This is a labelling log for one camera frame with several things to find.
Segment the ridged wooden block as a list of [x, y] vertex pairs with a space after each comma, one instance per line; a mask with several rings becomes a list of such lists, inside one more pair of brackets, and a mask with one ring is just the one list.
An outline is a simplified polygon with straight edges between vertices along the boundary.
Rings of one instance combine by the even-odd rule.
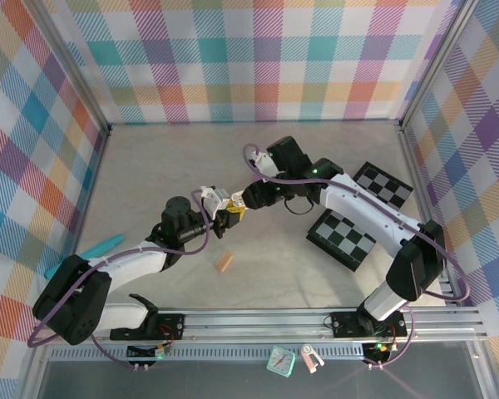
[[233, 258], [234, 255], [231, 252], [225, 251], [221, 255], [220, 259], [217, 261], [217, 263], [215, 264], [215, 268], [221, 273], [223, 273], [230, 266]]

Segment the teal marker pen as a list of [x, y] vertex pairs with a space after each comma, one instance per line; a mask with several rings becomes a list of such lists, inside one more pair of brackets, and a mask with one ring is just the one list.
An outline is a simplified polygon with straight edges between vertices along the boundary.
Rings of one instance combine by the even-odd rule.
[[[124, 234], [117, 234], [113, 237], [101, 241], [98, 244], [95, 244], [91, 248], [77, 255], [83, 259], [99, 258], [103, 254], [114, 249], [123, 240], [124, 240]], [[60, 265], [61, 264], [56, 264], [55, 266], [50, 268], [48, 271], [45, 272], [44, 277], [48, 280], [51, 279], [53, 275], [56, 273], [56, 271], [59, 269]]]

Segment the black grey checkerboard panel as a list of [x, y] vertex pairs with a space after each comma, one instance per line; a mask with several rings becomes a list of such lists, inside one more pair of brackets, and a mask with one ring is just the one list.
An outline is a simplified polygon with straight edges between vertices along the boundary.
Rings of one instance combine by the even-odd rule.
[[395, 210], [400, 210], [413, 192], [413, 187], [370, 162], [363, 164], [353, 176], [353, 180]]
[[341, 214], [325, 210], [309, 229], [306, 239], [355, 272], [376, 240]]

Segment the black controller board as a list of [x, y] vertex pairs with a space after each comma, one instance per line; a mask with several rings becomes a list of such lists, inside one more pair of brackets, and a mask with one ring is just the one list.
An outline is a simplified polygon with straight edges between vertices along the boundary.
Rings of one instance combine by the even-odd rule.
[[172, 346], [169, 343], [161, 343], [154, 347], [128, 346], [126, 348], [126, 356], [162, 359], [171, 350]]
[[394, 345], [389, 342], [367, 342], [363, 344], [364, 361], [370, 363], [385, 363], [390, 360]]

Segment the mint square alarm clock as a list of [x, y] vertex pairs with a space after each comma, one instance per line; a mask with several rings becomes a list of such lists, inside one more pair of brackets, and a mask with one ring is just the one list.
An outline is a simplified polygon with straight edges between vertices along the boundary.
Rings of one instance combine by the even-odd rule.
[[296, 355], [294, 352], [282, 347], [273, 346], [266, 369], [282, 377], [290, 377], [295, 361]]

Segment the white pink clip tool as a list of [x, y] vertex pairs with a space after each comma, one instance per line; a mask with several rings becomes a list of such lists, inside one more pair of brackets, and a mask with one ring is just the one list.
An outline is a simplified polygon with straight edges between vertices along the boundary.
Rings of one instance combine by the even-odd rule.
[[324, 360], [310, 344], [304, 344], [301, 347], [300, 353], [311, 374], [316, 373], [317, 368], [322, 367], [325, 364]]

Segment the aluminium side rail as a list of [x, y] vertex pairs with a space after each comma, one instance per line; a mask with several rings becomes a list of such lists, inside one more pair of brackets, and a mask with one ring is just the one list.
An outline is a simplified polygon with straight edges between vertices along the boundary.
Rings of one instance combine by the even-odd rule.
[[[415, 161], [413, 150], [405, 130], [398, 121], [395, 121], [394, 125], [408, 174], [415, 189], [414, 196], [419, 214], [421, 215], [421, 220], [426, 221], [432, 218], [432, 206], [429, 204], [427, 191], [422, 184], [420, 169], [418, 163]], [[497, 366], [493, 362], [492, 351], [487, 339], [475, 338], [473, 341], [466, 341], [466, 345], [483, 399], [499, 399], [499, 375], [497, 373]]]
[[[91, 178], [88, 181], [86, 194], [81, 195], [80, 219], [77, 222], [77, 231], [72, 239], [71, 247], [69, 248], [67, 254], [71, 254], [72, 250], [77, 250], [79, 242], [82, 238], [82, 233], [86, 223], [86, 216], [96, 188], [97, 177], [104, 160], [107, 144], [111, 137], [112, 130], [113, 124], [111, 123], [105, 124], [101, 128], [99, 150], [97, 151], [97, 155], [94, 156], [94, 160], [89, 164], [89, 166], [92, 167]], [[46, 360], [44, 359], [45, 351], [46, 349], [44, 347], [42, 349], [28, 349], [27, 354], [22, 360], [22, 368], [19, 378], [20, 382], [17, 384], [12, 399], [34, 399], [37, 397], [41, 386], [41, 378], [38, 375], [43, 374], [44, 368], [46, 367]]]

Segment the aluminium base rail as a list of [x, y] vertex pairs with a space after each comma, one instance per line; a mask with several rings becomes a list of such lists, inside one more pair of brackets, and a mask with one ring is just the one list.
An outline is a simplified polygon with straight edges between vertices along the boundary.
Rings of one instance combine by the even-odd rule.
[[423, 342], [473, 341], [485, 338], [486, 328], [475, 308], [419, 307], [402, 310], [406, 337], [335, 338], [330, 313], [354, 312], [351, 308], [271, 308], [271, 309], [194, 309], [147, 310], [136, 304], [111, 305], [100, 321], [79, 322], [70, 332], [60, 335], [50, 327], [37, 333], [34, 342], [58, 342], [78, 345], [90, 337], [110, 339], [117, 328], [138, 328], [153, 313], [183, 313], [185, 327], [181, 340], [202, 343], [257, 342], [405, 342], [408, 338]]

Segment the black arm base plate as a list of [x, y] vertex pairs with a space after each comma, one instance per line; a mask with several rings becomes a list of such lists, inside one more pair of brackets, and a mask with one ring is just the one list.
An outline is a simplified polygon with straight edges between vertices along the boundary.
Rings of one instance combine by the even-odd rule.
[[354, 312], [330, 313], [331, 328], [335, 338], [346, 337], [406, 337], [408, 335], [404, 316], [392, 313], [383, 321]]
[[112, 341], [181, 340], [185, 327], [183, 313], [153, 313], [138, 328], [117, 328], [110, 332]]

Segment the aluminium frame post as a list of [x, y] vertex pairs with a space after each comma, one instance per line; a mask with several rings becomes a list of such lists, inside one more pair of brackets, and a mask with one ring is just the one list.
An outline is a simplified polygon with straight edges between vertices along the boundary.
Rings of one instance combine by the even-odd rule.
[[42, 35], [45, 37], [49, 47], [55, 54], [55, 58], [59, 61], [63, 71], [77, 90], [85, 107], [100, 126], [101, 133], [105, 138], [108, 138], [111, 135], [111, 124], [105, 118], [94, 93], [91, 91], [86, 78], [82, 75], [80, 67], [74, 59], [68, 45], [62, 39], [62, 35], [52, 20], [51, 14], [45, 7], [43, 1], [22, 0], [22, 2], [34, 22], [40, 28]]
[[412, 123], [415, 115], [420, 111], [422, 104], [427, 98], [427, 93], [431, 90], [434, 81], [444, 67], [446, 61], [456, 46], [459, 37], [462, 35], [467, 22], [474, 13], [481, 0], [460, 0], [452, 18], [449, 20], [442, 37], [432, 51], [432, 58], [426, 65], [421, 79], [416, 85], [407, 106], [403, 113], [397, 116], [396, 121], [399, 131], [405, 133]]

